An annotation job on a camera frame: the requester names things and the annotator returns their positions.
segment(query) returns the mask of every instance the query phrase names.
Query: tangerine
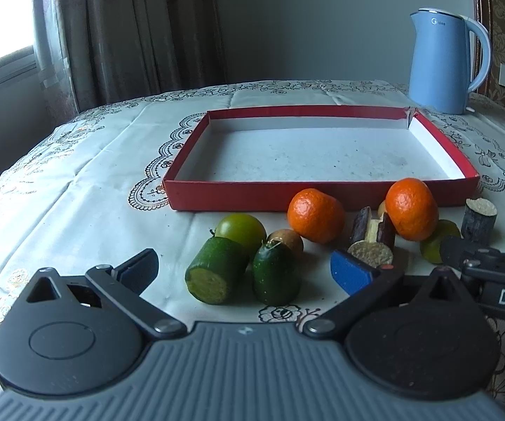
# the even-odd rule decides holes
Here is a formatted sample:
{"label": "tangerine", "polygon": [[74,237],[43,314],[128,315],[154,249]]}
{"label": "tangerine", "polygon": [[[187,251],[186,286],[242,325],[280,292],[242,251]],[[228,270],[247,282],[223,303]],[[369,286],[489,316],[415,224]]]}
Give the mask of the tangerine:
{"label": "tangerine", "polygon": [[397,233],[409,241],[427,239],[438,224],[438,204],[419,179],[395,182],[385,197],[385,208]]}
{"label": "tangerine", "polygon": [[307,188],[291,200],[287,219],[291,228],[305,239],[329,243],[342,232],[345,213],[336,198],[318,189]]}

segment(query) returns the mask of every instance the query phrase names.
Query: white tablecloth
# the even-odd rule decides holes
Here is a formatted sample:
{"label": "white tablecloth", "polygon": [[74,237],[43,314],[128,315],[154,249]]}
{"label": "white tablecloth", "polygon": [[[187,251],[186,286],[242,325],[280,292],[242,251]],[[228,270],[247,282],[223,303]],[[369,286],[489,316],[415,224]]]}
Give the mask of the white tablecloth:
{"label": "white tablecloth", "polygon": [[[0,178],[0,323],[40,267],[83,274],[117,265],[151,247],[159,275],[142,295],[189,327],[197,320],[295,321],[301,325],[346,296],[332,280],[329,248],[306,243],[304,286],[293,305],[261,305],[243,283],[232,305],[208,306],[186,289],[183,274],[224,215],[181,213],[168,206],[161,175],[204,112],[285,104],[414,105],[381,81],[264,81],[170,92],[94,109],[57,128]],[[476,112],[426,112],[482,175],[482,194],[498,207],[492,245],[505,251],[505,110],[473,95]],[[286,227],[285,214],[256,216],[268,232]],[[442,209],[459,225],[462,210]],[[397,256],[412,273],[432,266],[418,245],[397,239]],[[505,322],[491,320],[502,354],[490,391],[505,405]]]}

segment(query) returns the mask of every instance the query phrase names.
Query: kettle lid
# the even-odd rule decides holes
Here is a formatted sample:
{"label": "kettle lid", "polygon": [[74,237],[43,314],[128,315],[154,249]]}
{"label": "kettle lid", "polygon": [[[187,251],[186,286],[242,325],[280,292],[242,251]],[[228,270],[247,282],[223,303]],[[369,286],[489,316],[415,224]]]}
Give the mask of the kettle lid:
{"label": "kettle lid", "polygon": [[451,17],[456,17],[457,19],[464,20],[463,16],[455,13],[450,13],[449,11],[444,11],[443,9],[438,9],[438,8],[420,8],[419,11],[426,11],[429,13],[436,13],[436,14],[444,14],[444,15],[450,15]]}

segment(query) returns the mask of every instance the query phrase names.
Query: electric kettle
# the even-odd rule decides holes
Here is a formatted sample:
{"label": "electric kettle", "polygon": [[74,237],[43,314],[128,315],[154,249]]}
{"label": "electric kettle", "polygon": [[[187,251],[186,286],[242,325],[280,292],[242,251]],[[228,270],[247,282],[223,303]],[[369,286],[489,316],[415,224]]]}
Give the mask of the electric kettle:
{"label": "electric kettle", "polygon": [[[483,25],[442,9],[420,8],[410,15],[416,43],[410,71],[409,98],[446,114],[463,114],[469,93],[485,80],[492,63],[492,47]],[[469,32],[478,36],[483,61],[471,81]]]}

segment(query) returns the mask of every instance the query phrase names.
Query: cut cucumber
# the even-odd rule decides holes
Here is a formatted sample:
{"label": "cut cucumber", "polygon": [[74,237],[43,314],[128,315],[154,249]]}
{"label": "cut cucumber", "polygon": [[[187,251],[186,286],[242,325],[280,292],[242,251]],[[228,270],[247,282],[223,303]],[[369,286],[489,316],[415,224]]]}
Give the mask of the cut cucumber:
{"label": "cut cucumber", "polygon": [[249,257],[242,245],[225,237],[210,237],[186,270],[186,287],[199,301],[224,303],[248,264]]}
{"label": "cut cucumber", "polygon": [[287,305],[301,288],[294,252],[278,241],[265,243],[252,262],[252,290],[256,298],[270,306]]}

